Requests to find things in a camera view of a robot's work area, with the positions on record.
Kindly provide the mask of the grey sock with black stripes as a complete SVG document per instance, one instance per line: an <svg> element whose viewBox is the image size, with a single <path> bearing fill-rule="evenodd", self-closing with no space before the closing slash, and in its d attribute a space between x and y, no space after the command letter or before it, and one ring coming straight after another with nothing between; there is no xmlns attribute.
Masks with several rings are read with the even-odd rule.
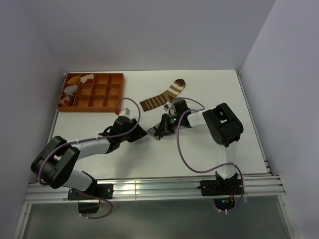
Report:
<svg viewBox="0 0 319 239"><path fill-rule="evenodd" d="M157 131L158 127L157 126L153 126L151 128L149 128L147 130L148 134L151 135L151 136L154 136L155 135L155 132Z"/></svg>

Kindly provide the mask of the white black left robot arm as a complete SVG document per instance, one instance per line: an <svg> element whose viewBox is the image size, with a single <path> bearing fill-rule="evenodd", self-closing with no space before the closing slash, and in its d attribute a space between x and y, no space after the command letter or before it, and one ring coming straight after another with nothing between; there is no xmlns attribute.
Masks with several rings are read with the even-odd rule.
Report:
<svg viewBox="0 0 319 239"><path fill-rule="evenodd" d="M68 187L73 192L79 191L86 199L102 195L111 198L109 192L103 192L97 179L74 169L76 162L89 156L111 153L122 142L135 142L146 135L147 132L136 119L119 116L112 126L94 138L80 141L67 141L60 136L52 138L32 162L30 169L45 185L53 189Z"/></svg>

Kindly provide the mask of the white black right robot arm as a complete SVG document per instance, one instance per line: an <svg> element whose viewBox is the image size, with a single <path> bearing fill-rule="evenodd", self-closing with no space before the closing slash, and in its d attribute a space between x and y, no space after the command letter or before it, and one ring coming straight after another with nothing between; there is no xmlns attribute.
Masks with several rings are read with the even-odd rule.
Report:
<svg viewBox="0 0 319 239"><path fill-rule="evenodd" d="M237 144L244 131L243 124L226 103L221 103L215 108L206 109L202 106L198 110L191 110L186 103L187 99L178 97L167 102L161 121L147 132L157 140L176 133L177 149L182 155L179 145L180 128L206 125L213 140L220 146L221 163L209 170L191 171L204 174L215 170L216 175L221 178L215 183L216 190L221 194L227 194L233 188L231 178L240 173L235 161Z"/></svg>

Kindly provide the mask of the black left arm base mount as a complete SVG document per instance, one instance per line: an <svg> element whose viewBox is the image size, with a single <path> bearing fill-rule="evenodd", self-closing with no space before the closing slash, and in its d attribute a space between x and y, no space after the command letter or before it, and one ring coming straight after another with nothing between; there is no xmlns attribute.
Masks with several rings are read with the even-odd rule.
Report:
<svg viewBox="0 0 319 239"><path fill-rule="evenodd" d="M78 212L80 216L89 219L100 219L111 214L114 206L110 199L113 197L113 184L96 184L92 189L85 192L71 188L68 192L68 201L78 202ZM100 209L101 203L107 203L110 208L108 212L101 216L94 216Z"/></svg>

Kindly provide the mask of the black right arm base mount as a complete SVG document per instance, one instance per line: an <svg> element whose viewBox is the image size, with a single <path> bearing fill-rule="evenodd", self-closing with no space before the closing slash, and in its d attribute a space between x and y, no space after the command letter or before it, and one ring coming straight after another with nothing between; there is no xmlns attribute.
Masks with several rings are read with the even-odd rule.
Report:
<svg viewBox="0 0 319 239"><path fill-rule="evenodd" d="M197 189L201 191L203 197L208 196L222 196L222 198L214 198L214 205L217 209L222 211L232 210L236 206L235 196L243 196L244 184L235 173L229 179L223 179L216 173L214 180L200 181Z"/></svg>

